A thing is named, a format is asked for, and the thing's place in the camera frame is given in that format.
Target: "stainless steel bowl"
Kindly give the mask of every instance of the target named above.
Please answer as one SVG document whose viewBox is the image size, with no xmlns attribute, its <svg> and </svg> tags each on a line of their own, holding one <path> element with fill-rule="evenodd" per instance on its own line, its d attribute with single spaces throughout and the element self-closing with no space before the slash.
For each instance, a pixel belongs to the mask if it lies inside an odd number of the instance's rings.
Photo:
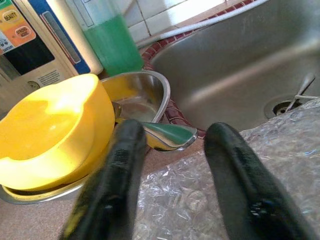
<svg viewBox="0 0 320 240">
<path fill-rule="evenodd" d="M 141 122 L 159 122 L 170 99 L 168 80 L 154 71 L 122 73 L 101 82 L 111 100 L 122 105 L 122 114 Z M 71 199 L 78 195 L 88 177 L 37 192 L 18 191 L 0 185 L 0 199 L 17 205 L 36 204 L 62 197 Z"/>
<path fill-rule="evenodd" d="M 126 119 L 158 123 L 170 99 L 168 80 L 155 71 L 122 73 L 103 79 L 102 84 Z"/>
</svg>

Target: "orange label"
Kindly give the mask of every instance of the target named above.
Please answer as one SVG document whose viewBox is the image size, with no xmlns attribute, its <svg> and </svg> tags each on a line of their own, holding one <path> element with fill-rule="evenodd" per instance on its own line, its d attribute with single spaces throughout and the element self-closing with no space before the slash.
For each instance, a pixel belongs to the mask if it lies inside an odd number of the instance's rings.
<svg viewBox="0 0 320 240">
<path fill-rule="evenodd" d="M 35 39 L 36 33 L 13 4 L 0 9 L 0 55 Z"/>
</svg>

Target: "blue stripe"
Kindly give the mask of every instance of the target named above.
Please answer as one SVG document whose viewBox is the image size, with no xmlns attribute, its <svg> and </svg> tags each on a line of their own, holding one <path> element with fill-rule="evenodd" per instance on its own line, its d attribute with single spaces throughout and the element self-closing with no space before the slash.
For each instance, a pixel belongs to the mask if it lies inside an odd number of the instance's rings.
<svg viewBox="0 0 320 240">
<path fill-rule="evenodd" d="M 87 74 L 87 73 L 89 73 L 90 72 L 89 66 L 87 65 L 87 63 L 85 62 L 84 58 L 82 57 L 82 55 L 80 54 L 80 52 L 76 48 L 74 42 L 71 40 L 71 38 L 67 34 L 65 28 L 61 25 L 60 21 L 58 20 L 58 18 L 55 15 L 55 13 L 52 11 L 51 7 L 48 5 L 47 1 L 46 0 L 28 0 L 28 1 L 31 4 L 31 6 L 33 7 L 33 9 L 35 10 L 35 12 L 39 16 L 41 14 L 43 14 L 44 12 L 50 12 L 52 14 L 53 18 L 56 20 L 57 24 L 62 29 L 62 31 L 65 34 L 66 38 L 70 41 L 72 47 L 74 48 L 74 50 L 76 51 L 76 53 L 79 55 L 79 57 L 81 59 L 80 62 L 78 62 L 78 63 L 73 65 L 74 68 L 76 69 L 76 71 L 79 74 Z"/>
</svg>

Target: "white tile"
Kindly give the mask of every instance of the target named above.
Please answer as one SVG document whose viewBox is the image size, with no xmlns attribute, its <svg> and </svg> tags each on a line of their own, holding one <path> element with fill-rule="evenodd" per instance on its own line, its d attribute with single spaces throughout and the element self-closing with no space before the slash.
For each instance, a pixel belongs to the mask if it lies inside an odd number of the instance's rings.
<svg viewBox="0 0 320 240">
<path fill-rule="evenodd" d="M 187 0 L 146 20 L 151 35 L 199 15 L 225 0 Z"/>
<path fill-rule="evenodd" d="M 121 11 L 121 13 L 124 13 L 130 6 L 133 0 L 116 0 L 116 4 Z"/>
<path fill-rule="evenodd" d="M 136 1 L 134 1 L 126 12 L 124 12 L 124 19 L 126 22 L 126 25 L 128 27 L 131 27 L 137 23 L 142 22 L 144 19 L 141 15 L 140 9 L 138 7 L 138 4 Z"/>
<path fill-rule="evenodd" d="M 180 4 L 185 0 L 137 0 L 141 8 L 143 17 L 150 18 L 161 13 L 174 5 Z"/>
<path fill-rule="evenodd" d="M 140 40 L 150 37 L 147 26 L 144 21 L 129 27 L 129 31 L 135 42 L 138 42 Z"/>
</svg>

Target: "yellow bowl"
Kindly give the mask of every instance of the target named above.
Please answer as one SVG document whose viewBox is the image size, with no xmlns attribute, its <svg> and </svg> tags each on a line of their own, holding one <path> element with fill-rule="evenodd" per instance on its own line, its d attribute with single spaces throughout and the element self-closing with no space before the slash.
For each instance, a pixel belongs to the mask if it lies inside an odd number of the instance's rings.
<svg viewBox="0 0 320 240">
<path fill-rule="evenodd" d="M 0 121 L 0 184 L 39 191 L 82 178 L 100 164 L 114 124 L 96 75 L 40 88 Z"/>
</svg>

